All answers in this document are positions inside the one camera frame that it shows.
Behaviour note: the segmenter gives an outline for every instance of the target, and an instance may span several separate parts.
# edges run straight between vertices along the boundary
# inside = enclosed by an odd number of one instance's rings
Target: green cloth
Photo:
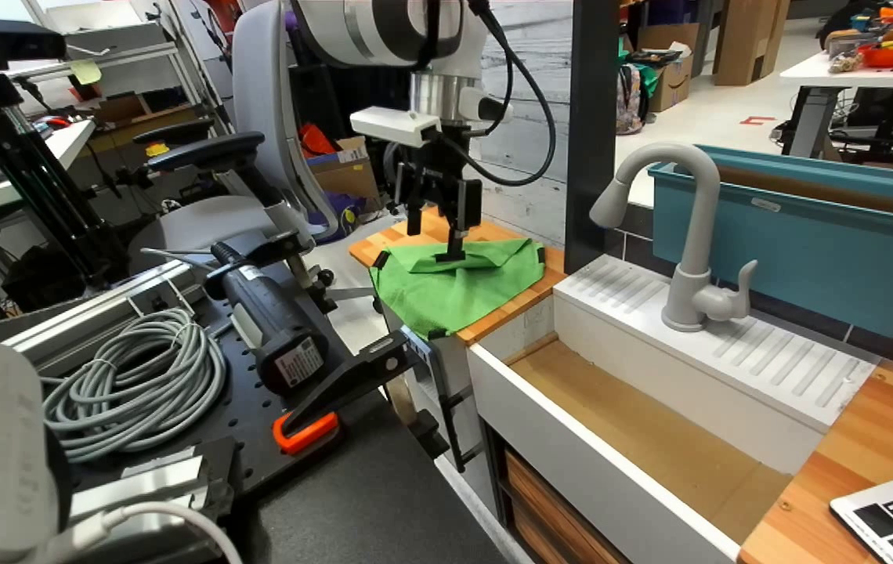
[[[470,243],[466,258],[438,265],[446,245],[399,245],[373,270],[373,285],[418,337],[451,337],[500,312],[546,274],[544,247],[531,240]]]

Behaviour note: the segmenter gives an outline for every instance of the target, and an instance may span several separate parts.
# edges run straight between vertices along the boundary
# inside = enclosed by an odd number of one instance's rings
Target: gray faucet
[[[736,292],[719,289],[707,284],[707,250],[716,243],[716,216],[722,199],[722,171],[707,153],[691,146],[647,146],[632,152],[612,185],[593,203],[593,223],[602,228],[618,228],[626,216],[626,194],[641,171],[650,163],[670,159],[688,168],[695,176],[695,203],[691,216],[691,234],[685,247],[685,262],[673,266],[667,304],[662,319],[681,332],[699,332],[702,316],[707,319],[740,319],[748,315],[748,285],[759,270],[759,262],[740,266]]]

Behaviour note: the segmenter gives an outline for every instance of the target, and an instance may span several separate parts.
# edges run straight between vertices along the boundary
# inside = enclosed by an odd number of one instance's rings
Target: white sink
[[[632,560],[736,560],[876,369],[768,319],[673,332],[602,258],[470,350],[483,421]]]

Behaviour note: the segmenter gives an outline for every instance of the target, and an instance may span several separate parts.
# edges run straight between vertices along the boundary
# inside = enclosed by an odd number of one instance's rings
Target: wooden drawer
[[[540,560],[626,560],[544,478],[505,453],[512,527]]]

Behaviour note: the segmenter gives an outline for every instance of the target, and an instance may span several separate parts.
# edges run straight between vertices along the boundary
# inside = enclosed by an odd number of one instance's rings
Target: gray cable
[[[84,368],[64,378],[45,397],[45,425],[61,437],[70,461],[83,463],[175,438],[213,408],[222,390],[221,344],[189,312],[170,308],[129,324]]]

